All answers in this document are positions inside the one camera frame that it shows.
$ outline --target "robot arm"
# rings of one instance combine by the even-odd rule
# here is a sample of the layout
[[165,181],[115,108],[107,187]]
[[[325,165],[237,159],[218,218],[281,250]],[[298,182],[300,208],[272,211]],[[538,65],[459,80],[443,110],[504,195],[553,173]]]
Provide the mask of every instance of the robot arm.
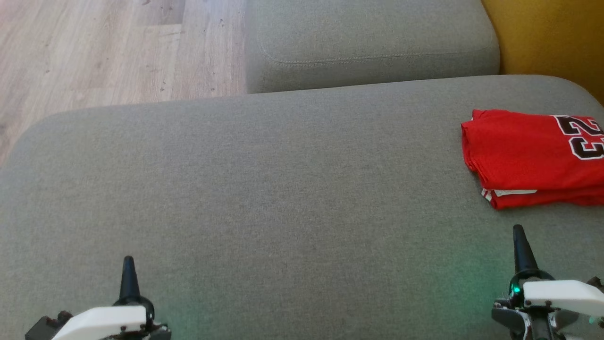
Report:
[[134,259],[126,257],[121,276],[120,299],[112,307],[96,307],[57,319],[41,318],[25,334],[25,340],[170,340],[172,332],[156,323],[155,309],[140,295]]
[[[577,321],[580,314],[599,318],[598,325],[604,328],[604,286],[600,280],[555,281],[539,270],[522,226],[514,226],[513,234],[516,275],[510,281],[510,298],[496,300],[491,313],[510,330],[512,339],[570,339],[558,332]],[[532,278],[541,281],[526,281]]]

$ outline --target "folded red shirt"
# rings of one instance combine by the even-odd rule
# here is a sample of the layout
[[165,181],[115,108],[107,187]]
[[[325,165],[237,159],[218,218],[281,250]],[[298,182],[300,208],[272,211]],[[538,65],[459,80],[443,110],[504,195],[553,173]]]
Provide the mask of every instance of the folded red shirt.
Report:
[[496,209],[604,204],[604,132],[593,118],[474,110],[461,128],[466,164]]

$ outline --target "sofa seat cushion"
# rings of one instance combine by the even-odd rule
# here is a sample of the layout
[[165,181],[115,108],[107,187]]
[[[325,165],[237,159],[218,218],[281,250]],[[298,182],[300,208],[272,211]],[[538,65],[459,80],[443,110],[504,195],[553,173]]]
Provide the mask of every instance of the sofa seat cushion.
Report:
[[496,74],[480,0],[249,0],[250,93]]
[[493,210],[461,152],[474,108],[604,122],[585,90],[545,76],[45,119],[0,170],[4,337],[112,304],[133,255],[174,340],[508,339],[490,308],[514,274],[512,226],[542,269],[588,280],[602,274],[604,209]]

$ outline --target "gray sofa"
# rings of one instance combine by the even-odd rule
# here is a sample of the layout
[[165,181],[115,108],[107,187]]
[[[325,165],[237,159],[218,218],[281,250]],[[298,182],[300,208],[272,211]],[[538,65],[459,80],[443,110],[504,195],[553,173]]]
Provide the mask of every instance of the gray sofa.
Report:
[[480,0],[248,0],[250,93],[499,71]]
[[0,170],[0,329],[22,338],[42,315],[110,305],[133,255],[174,340],[508,339],[490,308],[514,274],[512,226],[543,269],[587,280],[602,274],[604,209],[493,210],[461,152],[475,108],[604,121],[584,89],[546,76],[45,119]]

